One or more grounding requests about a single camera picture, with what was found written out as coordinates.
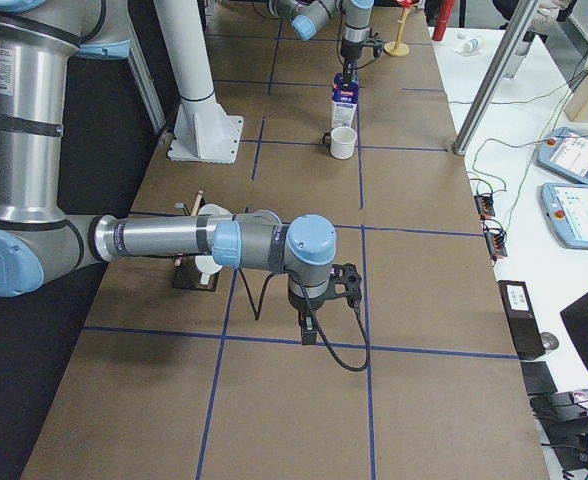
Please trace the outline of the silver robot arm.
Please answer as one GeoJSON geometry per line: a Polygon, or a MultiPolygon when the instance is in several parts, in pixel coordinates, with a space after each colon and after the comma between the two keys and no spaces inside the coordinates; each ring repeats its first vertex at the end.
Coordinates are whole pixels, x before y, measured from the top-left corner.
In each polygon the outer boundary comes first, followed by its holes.
{"type": "Polygon", "coordinates": [[[370,34],[370,16],[374,0],[347,1],[268,1],[269,12],[291,21],[291,26],[303,41],[312,39],[337,14],[343,15],[340,56],[343,58],[342,86],[354,80],[356,63],[370,34]]]}
{"type": "MultiPolygon", "coordinates": [[[[70,214],[151,210],[158,198],[169,209],[176,181],[153,181],[145,172],[155,138],[134,77],[124,60],[69,62],[59,203],[70,214]]],[[[75,343],[84,322],[108,329],[210,333],[223,320],[218,293],[175,290],[154,259],[123,260],[117,280],[94,265],[13,299],[0,298],[0,356],[50,351],[75,343]]]]}

